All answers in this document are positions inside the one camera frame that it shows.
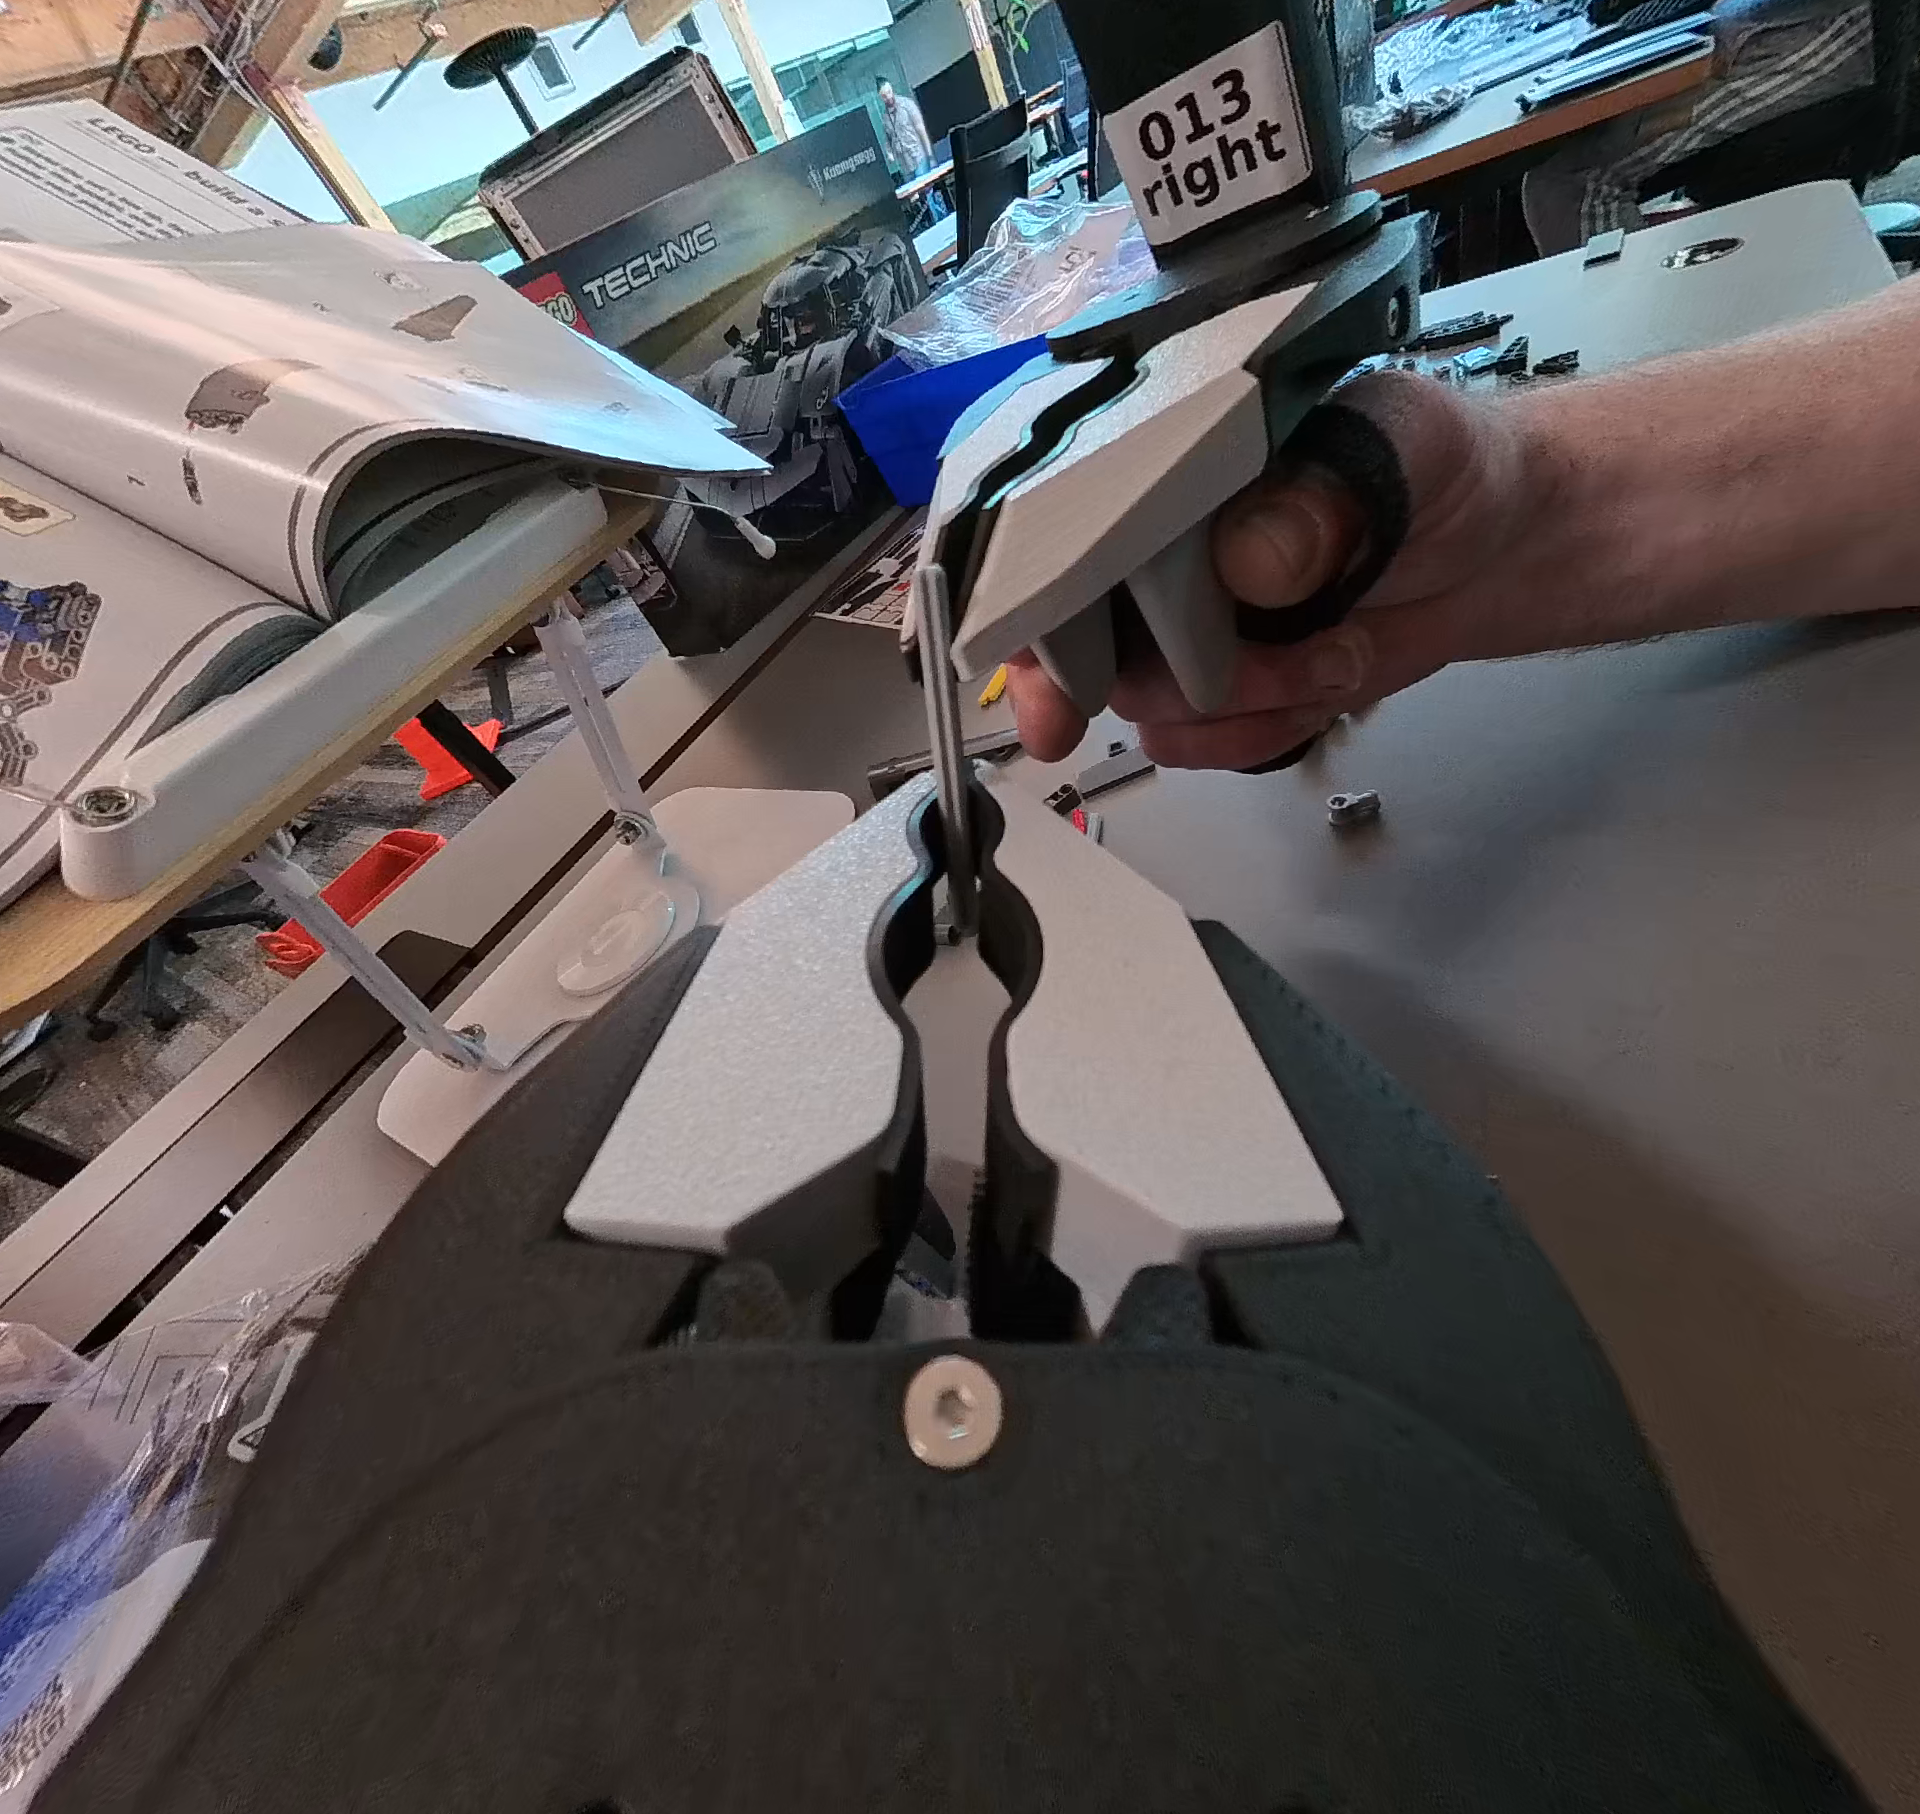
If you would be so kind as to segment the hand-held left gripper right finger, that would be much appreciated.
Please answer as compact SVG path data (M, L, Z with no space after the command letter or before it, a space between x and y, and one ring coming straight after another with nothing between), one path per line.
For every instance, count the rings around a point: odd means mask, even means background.
M1195 922L1030 790L984 773L988 1043L969 1225L978 1335L1101 1331L1134 1277L1318 1246L1341 1204Z

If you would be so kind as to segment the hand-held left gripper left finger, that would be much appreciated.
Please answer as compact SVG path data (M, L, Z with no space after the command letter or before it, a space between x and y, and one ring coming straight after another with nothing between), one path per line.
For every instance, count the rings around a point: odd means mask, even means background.
M564 1208L591 1241L763 1262L836 1335L877 1329L923 1204L936 955L930 773L727 915Z

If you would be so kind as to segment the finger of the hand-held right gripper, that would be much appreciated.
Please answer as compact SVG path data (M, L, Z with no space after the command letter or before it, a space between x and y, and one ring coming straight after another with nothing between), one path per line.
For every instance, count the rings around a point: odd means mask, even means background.
M1032 650L1053 681L1099 713L1120 673L1118 596L1128 594L1185 702L1220 708L1233 688L1237 604L1210 529L1268 462L1262 372L1306 282L1247 301L1120 357L1026 357L980 395L940 447L936 533L959 533L986 483L974 571L942 558L951 660L982 675ZM988 472L1030 458L1007 483Z
M942 454L919 564L946 571L955 646L1043 646L1153 556L1137 431L1147 353L1032 357Z

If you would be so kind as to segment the light grey lego axle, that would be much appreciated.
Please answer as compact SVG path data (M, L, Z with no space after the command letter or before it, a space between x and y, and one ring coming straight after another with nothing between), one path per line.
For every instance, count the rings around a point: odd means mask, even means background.
M953 662L951 594L946 571L936 562L913 573L913 637L936 773L951 940L957 945L978 936L980 874L971 819L971 761L961 731L959 675Z

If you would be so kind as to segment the person's right forearm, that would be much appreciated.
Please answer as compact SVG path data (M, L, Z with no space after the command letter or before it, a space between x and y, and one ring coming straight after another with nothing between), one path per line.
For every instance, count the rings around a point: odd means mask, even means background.
M1465 658L1916 610L1918 290L1498 412Z

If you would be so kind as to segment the lego sticker sheet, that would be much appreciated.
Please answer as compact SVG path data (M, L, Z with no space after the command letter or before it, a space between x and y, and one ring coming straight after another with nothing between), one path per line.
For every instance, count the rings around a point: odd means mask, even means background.
M817 606L815 619L898 635L911 610L926 520L926 506L905 512L888 539Z

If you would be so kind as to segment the lego set box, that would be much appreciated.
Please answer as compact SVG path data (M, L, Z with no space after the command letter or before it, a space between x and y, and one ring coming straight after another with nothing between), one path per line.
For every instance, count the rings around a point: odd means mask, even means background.
M664 194L518 265L510 286L725 416L765 462L687 479L654 531L641 610L673 656L721 652L844 552L892 491L842 395L928 295L871 113Z

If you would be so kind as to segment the clear bag with lego pieces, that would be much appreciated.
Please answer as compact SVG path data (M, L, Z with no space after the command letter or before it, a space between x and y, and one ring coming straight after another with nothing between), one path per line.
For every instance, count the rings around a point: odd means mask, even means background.
M36 1327L4 1325L2 1622L42 1561L127 1471L188 1475L209 1551L364 1256L353 1250L198 1315L127 1329L92 1356Z

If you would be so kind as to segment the lego instruction booklet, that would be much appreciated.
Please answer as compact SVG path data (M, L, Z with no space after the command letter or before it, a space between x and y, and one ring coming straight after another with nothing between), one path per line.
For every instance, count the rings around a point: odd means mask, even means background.
M370 652L506 612L600 533L598 479L763 479L698 397L481 268L364 228L4 242L4 905L84 794L186 729L173 865L393 683Z

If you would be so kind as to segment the person's right hand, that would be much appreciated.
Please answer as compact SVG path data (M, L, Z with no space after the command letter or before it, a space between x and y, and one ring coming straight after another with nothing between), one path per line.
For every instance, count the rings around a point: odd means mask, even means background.
M1458 646L1452 602L1500 573L1515 539L1521 445L1517 418L1433 378L1383 372L1352 380L1322 408L1343 456L1387 449L1404 483L1404 537L1348 619L1289 646L1239 644L1231 692L1195 708L1155 656L1124 669L1109 708L1137 729L1160 767L1256 771L1283 761L1339 715L1442 667ZM1371 499L1335 443L1312 426L1212 527L1228 594L1289 610L1356 579L1373 539Z

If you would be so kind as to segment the blue plastic bin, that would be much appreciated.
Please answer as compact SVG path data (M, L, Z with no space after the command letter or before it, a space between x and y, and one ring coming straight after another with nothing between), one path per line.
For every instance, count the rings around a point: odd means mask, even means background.
M894 499L909 508L926 506L936 487L940 449L963 412L1032 357L1047 357L1043 336L932 366L898 351L846 387L838 405Z

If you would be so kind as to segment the clear plastic bag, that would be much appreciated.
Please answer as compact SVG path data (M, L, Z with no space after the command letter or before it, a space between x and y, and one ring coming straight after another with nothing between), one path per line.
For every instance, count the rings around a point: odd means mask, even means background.
M1153 276L1153 255L1128 205L1022 196L994 219L971 259L882 336L915 370L967 362L1045 339Z

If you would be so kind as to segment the black office chair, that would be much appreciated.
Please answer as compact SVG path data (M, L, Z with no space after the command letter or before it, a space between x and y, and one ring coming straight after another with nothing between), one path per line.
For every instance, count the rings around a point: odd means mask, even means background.
M965 265L992 224L1030 188L1030 117L1024 96L957 123L949 136L955 263Z

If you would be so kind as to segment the orange plastic part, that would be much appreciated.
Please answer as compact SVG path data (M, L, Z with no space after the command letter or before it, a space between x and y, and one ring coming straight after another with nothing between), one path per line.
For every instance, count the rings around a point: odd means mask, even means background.
M447 838L432 832L393 830L328 882L322 899L355 928L445 844ZM282 978L305 974L324 955L324 943L299 922L257 932L255 949L261 963Z
M432 805L468 786L497 794L512 784L512 771L497 759L501 734L495 719L468 723L437 708L401 725L393 742L420 771L420 803Z

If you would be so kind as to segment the aluminium flight case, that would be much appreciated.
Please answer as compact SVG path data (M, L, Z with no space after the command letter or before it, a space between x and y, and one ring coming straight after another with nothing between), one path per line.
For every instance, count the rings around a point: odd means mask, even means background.
M476 199L535 261L756 150L708 56L677 46L504 153Z

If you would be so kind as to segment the white book stand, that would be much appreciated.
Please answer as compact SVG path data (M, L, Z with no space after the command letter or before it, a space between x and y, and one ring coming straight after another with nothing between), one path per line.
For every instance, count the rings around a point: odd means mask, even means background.
M4 907L4 1024L65 1001L205 886L240 867L278 909L322 938L432 1068L405 1068L426 1120L382 1122L424 1160L493 1108L614 991L687 940L702 920L775 878L852 807L794 790L731 798L702 790L660 811L591 671L564 596L650 529L666 483L602 489L556 479L487 520L455 552L380 596L242 692L157 742L84 775L52 805L61 867ZM612 817L614 848L526 936L510 976L531 1016L497 1009L449 1024L405 986L274 836L399 723L524 623L556 669Z

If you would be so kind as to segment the black floor lamp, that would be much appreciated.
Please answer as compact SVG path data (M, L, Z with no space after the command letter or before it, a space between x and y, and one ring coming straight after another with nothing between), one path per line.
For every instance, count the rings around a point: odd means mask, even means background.
M541 29L533 25L497 27L445 63L445 84L464 94L497 88L526 134L537 138L539 119L516 88L514 73L535 56L539 42Z

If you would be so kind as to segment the printed paper sheet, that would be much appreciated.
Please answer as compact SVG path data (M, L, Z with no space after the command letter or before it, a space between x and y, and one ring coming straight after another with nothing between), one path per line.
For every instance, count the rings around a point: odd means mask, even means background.
M92 100L2 111L4 242L169 242L305 222Z

